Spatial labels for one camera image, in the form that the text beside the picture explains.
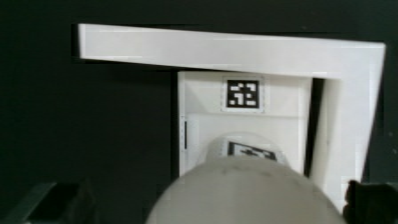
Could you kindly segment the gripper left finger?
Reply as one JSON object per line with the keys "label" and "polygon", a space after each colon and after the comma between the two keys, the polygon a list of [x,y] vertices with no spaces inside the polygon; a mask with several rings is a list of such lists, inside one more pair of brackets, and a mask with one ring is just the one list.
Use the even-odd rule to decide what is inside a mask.
{"label": "gripper left finger", "polygon": [[37,184],[0,224],[96,224],[91,183]]}

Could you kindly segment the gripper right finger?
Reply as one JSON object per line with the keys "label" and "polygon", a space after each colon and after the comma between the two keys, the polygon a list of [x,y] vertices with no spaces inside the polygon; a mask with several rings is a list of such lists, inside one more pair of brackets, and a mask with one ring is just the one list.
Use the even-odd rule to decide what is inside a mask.
{"label": "gripper right finger", "polygon": [[350,181],[345,200],[348,224],[398,224],[398,183]]}

